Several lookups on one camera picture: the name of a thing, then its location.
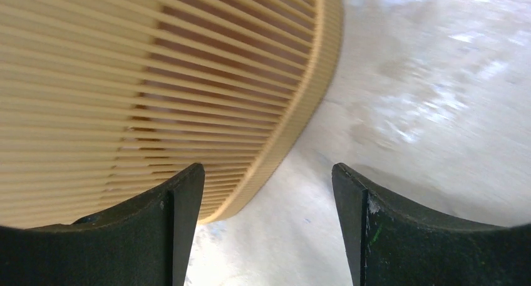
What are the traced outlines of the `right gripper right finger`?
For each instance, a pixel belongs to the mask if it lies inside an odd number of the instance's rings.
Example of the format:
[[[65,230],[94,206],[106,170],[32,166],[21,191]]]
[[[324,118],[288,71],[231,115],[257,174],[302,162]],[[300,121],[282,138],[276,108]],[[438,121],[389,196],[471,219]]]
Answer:
[[[530,225],[500,227],[447,215],[332,169],[354,285],[529,285]]]

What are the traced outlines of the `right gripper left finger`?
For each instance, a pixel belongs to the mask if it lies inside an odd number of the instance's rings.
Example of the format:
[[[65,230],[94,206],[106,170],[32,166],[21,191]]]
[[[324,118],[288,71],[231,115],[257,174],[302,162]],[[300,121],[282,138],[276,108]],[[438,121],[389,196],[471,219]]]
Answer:
[[[162,184],[69,225],[1,228],[2,285],[183,285],[205,170]]]

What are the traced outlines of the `yellow ribbed waste bin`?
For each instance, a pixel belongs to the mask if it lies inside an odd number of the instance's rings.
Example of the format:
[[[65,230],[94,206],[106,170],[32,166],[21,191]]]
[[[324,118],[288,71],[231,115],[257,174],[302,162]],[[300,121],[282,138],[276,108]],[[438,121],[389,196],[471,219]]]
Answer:
[[[336,69],[343,0],[1,0],[1,224],[71,223],[203,164],[240,211]]]

